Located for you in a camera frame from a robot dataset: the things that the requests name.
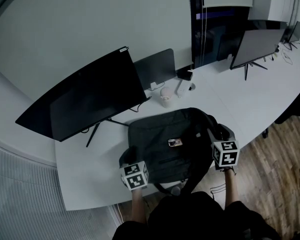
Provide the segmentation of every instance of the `small monitor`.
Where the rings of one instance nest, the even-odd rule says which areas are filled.
[[[300,21],[297,21],[293,32],[288,40],[288,43],[296,42],[300,40]]]
[[[142,88],[150,89],[151,83],[157,85],[176,76],[175,56],[172,49],[167,49],[140,59],[134,63]]]
[[[16,123],[62,142],[146,99],[128,49],[123,47],[58,83]]]
[[[285,28],[245,31],[230,68],[239,68],[262,57],[273,54],[284,32]]]

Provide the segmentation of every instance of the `corrugated panel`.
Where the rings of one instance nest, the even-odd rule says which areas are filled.
[[[55,167],[0,148],[0,240],[109,240],[108,207],[66,211]]]

